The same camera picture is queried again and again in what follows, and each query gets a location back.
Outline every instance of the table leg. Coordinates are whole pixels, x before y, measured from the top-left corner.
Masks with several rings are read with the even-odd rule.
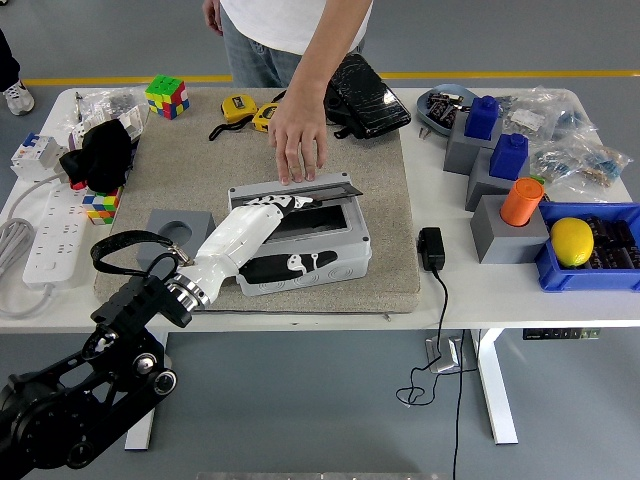
[[[487,402],[493,439],[496,445],[518,443],[518,436],[511,416],[507,391],[504,388],[502,372],[494,342],[503,328],[472,330],[473,345],[478,355],[478,370]]]
[[[148,330],[166,350],[169,332],[160,328],[148,328]],[[147,450],[149,448],[151,426],[153,425],[153,412],[155,412],[155,409],[147,413],[138,423],[129,429],[127,432],[127,440],[124,444],[125,450]]]

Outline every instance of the black pouch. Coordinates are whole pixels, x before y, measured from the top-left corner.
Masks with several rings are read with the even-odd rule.
[[[411,122],[411,114],[382,82],[364,57],[348,54],[329,81],[324,99],[327,118],[346,128],[337,138],[379,137]]]
[[[129,134],[119,120],[110,120],[89,130],[81,150],[60,158],[72,184],[86,183],[95,192],[111,192],[127,181],[132,164]]]

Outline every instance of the table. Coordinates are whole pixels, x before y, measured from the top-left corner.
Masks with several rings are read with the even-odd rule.
[[[419,137],[421,122],[416,101],[427,89],[398,88],[394,91],[413,115],[410,125],[400,130],[407,184],[411,200],[414,233],[422,227],[441,228],[446,264],[441,277],[447,284],[450,302],[443,329],[470,329],[478,353],[479,370],[496,444],[517,443],[495,341],[505,328],[630,327],[640,326],[640,295],[626,291],[544,293],[538,284],[535,264],[480,265],[471,228],[472,214],[464,210],[467,177],[442,170],[446,139],[430,135]],[[60,94],[42,131],[58,143],[66,144],[68,131],[61,128],[74,112],[75,92]],[[516,89],[472,89],[482,95],[506,95]],[[27,184],[16,182],[7,206]],[[611,188],[611,199],[631,201],[622,181]],[[39,221],[47,198],[46,188],[34,192],[21,204],[16,215]],[[8,207],[0,221],[6,218]],[[108,235],[107,226],[90,226],[83,248]],[[0,333],[91,332],[90,313],[99,303],[93,296],[95,272],[84,269],[82,286],[56,291],[46,313],[28,320],[0,318]],[[21,282],[21,269],[15,266],[0,291],[6,308],[19,309],[35,303],[39,292],[30,292]],[[422,330],[435,329],[442,308],[442,290],[430,273],[420,274],[421,298],[414,312],[389,315],[280,315],[280,314],[197,314],[189,324],[191,332],[301,331],[301,330]],[[180,331],[163,317],[156,316],[149,327],[156,333]]]

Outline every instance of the orange cup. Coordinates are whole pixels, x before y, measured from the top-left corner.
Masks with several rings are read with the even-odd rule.
[[[544,195],[544,187],[533,178],[516,180],[500,208],[500,217],[512,227],[522,227],[529,222]]]

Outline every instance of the robotic arm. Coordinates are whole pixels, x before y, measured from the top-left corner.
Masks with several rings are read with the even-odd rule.
[[[166,282],[132,277],[93,312],[97,326],[80,352],[40,372],[11,375],[0,392],[0,478],[83,468],[166,398],[177,376],[146,324],[160,313],[186,327],[191,312],[216,300],[223,280],[238,274],[285,215],[312,203],[268,196],[233,209],[195,259],[172,246],[183,264]],[[92,372],[83,381],[61,382],[85,364]]]

